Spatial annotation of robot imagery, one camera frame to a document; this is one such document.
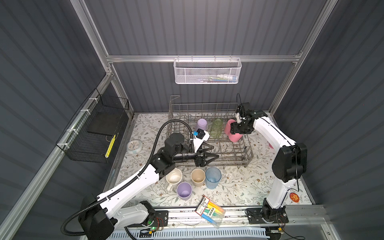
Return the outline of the pink cup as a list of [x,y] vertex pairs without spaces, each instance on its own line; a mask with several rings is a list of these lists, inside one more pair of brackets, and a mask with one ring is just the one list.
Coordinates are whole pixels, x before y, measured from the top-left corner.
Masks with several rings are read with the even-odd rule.
[[229,133],[228,137],[229,137],[231,142],[236,143],[236,142],[238,142],[243,137],[243,135],[242,134],[238,134],[238,133],[235,133],[235,134]]
[[229,119],[226,123],[226,126],[225,126],[225,129],[224,129],[224,133],[228,136],[228,135],[231,135],[231,124],[232,123],[236,123],[237,121],[234,120],[234,119]]

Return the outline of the green translucent cup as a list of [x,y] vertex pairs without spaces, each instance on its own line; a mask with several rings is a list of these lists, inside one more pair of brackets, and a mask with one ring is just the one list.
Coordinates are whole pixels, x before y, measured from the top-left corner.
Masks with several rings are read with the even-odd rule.
[[212,139],[218,139],[222,135],[223,120],[216,118],[211,125],[210,136]]

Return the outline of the blue translucent cup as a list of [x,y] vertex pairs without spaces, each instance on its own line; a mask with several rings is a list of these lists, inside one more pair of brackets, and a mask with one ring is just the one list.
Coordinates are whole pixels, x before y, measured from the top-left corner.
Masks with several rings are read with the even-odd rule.
[[210,167],[206,170],[206,186],[208,189],[215,189],[222,179],[221,171],[216,167]]

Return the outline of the beige cup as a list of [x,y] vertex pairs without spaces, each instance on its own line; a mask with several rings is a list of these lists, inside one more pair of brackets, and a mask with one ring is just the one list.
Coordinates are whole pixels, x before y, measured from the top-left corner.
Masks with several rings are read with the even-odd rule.
[[195,187],[202,187],[205,183],[206,174],[202,169],[194,169],[191,172],[191,180]]

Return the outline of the lilac cup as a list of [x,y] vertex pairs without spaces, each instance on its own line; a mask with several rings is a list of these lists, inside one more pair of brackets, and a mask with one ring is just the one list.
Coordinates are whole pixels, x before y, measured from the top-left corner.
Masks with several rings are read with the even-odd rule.
[[201,129],[201,130],[204,130],[206,131],[207,130],[207,125],[208,125],[208,122],[206,119],[199,119],[196,123],[196,127],[195,127],[195,130],[197,131],[198,129]]

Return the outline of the purple cup front row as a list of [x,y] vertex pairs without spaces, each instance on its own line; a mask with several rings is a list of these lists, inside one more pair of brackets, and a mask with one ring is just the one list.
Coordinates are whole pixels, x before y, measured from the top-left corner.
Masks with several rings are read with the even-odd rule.
[[180,199],[186,201],[192,195],[192,186],[187,182],[182,182],[177,187],[177,194]]

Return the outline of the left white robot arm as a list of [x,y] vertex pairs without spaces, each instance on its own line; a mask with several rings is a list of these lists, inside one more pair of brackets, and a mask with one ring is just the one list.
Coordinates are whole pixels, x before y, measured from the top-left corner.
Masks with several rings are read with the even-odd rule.
[[105,240],[118,227],[150,226],[156,211],[148,201],[141,201],[125,212],[121,210],[122,207],[142,190],[168,175],[177,163],[191,160],[197,167],[204,167],[217,159],[217,155],[209,153],[213,149],[213,146],[206,143],[209,138],[207,131],[198,129],[187,143],[182,134],[173,133],[165,140],[165,145],[150,157],[147,167],[97,197],[86,197],[82,203],[84,208],[96,204],[78,218],[87,238]]

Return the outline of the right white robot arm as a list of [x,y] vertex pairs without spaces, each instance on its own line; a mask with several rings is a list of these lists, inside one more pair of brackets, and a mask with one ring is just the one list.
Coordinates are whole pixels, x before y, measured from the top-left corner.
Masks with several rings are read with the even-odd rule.
[[307,146],[289,138],[264,111],[250,109],[249,103],[237,106],[235,118],[236,121],[231,123],[231,134],[248,135],[257,131],[276,152],[272,163],[274,183],[259,216],[266,223],[284,223],[281,217],[286,213],[286,199],[307,170]]

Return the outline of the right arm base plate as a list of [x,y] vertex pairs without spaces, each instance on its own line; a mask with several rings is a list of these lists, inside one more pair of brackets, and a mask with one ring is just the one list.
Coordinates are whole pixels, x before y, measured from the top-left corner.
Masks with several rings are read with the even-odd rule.
[[280,209],[248,208],[245,210],[250,224],[287,224],[289,222],[285,207]]

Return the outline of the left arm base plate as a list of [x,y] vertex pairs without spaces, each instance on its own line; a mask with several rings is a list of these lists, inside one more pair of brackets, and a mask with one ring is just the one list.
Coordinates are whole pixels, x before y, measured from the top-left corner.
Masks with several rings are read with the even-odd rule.
[[133,227],[145,227],[145,228],[157,228],[157,227],[166,227],[169,220],[169,211],[165,210],[155,210],[154,213],[150,213],[149,216],[142,222],[138,224],[129,225],[130,228]]

